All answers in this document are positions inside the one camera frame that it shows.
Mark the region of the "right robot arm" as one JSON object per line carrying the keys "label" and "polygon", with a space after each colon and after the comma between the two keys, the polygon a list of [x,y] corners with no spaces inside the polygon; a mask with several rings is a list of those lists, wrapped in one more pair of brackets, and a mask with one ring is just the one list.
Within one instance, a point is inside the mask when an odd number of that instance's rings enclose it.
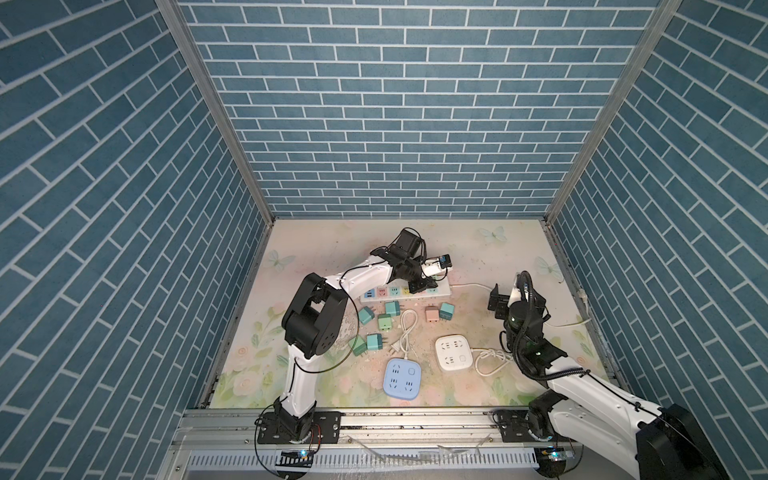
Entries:
{"label": "right robot arm", "polygon": [[529,404],[532,436],[564,436],[635,479],[725,479],[728,473],[694,415],[600,379],[544,335],[550,314],[529,272],[511,292],[493,287],[488,310],[504,324],[502,346],[520,372],[546,390]]}

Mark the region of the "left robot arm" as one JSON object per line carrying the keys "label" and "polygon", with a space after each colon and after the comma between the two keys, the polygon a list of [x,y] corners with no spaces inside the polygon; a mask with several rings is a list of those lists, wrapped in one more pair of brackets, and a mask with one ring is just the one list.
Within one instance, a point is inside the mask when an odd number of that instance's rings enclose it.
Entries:
{"label": "left robot arm", "polygon": [[349,304],[395,280],[406,282],[413,293],[435,288],[438,277],[450,268],[448,256],[428,256],[426,240],[406,227],[389,244],[374,248],[362,262],[340,273],[304,277],[281,322],[289,370],[277,410],[299,420],[315,408],[316,381],[322,372],[312,366],[337,341]]}

